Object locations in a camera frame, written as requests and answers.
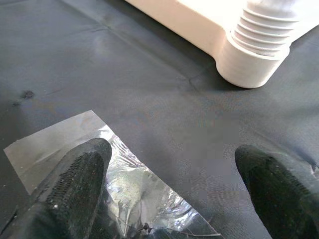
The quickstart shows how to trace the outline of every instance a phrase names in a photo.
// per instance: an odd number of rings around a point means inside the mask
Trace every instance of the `gray tarp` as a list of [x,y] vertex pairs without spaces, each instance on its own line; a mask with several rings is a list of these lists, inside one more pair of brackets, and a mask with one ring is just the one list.
[[[318,160],[318,42],[315,28],[264,87],[242,90],[122,0],[2,0],[0,148],[93,110],[227,239],[269,239],[234,150],[258,143]],[[3,225],[27,193],[0,155]]]

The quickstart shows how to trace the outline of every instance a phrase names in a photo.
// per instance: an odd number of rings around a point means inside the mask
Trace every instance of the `white plastic object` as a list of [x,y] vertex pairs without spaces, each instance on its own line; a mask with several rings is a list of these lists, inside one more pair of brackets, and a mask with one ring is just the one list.
[[126,0],[216,60],[243,88],[264,85],[290,44],[319,24],[318,0]]

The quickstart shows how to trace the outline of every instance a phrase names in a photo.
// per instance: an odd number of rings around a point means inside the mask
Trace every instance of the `plastic wrap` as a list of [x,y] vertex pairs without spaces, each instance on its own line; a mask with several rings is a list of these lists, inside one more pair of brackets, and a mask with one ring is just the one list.
[[92,111],[64,120],[4,151],[31,194],[70,149],[104,138],[112,146],[98,218],[111,238],[223,238],[180,195],[151,172]]

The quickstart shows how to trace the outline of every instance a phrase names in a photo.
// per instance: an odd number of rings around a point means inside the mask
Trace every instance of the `black fabric surface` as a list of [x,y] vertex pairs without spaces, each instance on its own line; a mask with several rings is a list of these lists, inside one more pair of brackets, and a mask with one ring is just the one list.
[[[123,0],[1,0],[0,22],[1,149],[93,110],[227,239],[270,238],[236,147],[318,162],[319,28],[292,44],[265,86],[243,90]],[[3,151],[0,165],[1,226],[27,193]]]

